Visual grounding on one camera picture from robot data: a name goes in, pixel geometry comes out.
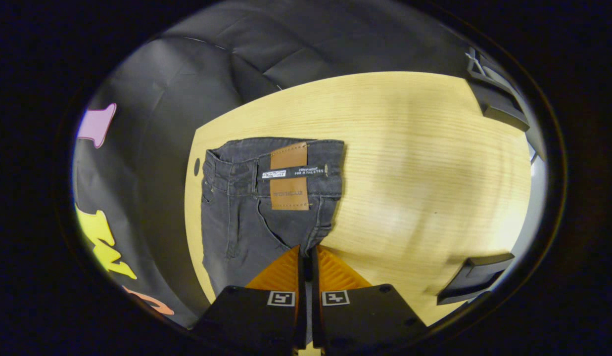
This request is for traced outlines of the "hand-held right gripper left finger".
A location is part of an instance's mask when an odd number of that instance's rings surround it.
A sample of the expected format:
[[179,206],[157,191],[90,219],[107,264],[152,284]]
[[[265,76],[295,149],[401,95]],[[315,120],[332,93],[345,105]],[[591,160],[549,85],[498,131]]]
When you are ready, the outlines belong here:
[[306,344],[306,314],[296,246],[246,286],[224,288],[192,333],[220,356],[296,356]]

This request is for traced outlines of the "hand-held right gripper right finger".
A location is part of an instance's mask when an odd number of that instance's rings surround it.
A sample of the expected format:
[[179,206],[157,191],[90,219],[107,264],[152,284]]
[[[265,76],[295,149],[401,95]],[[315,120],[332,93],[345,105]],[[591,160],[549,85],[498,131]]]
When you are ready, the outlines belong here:
[[312,251],[313,345],[324,356],[389,356],[428,331],[391,284],[374,285],[323,246]]

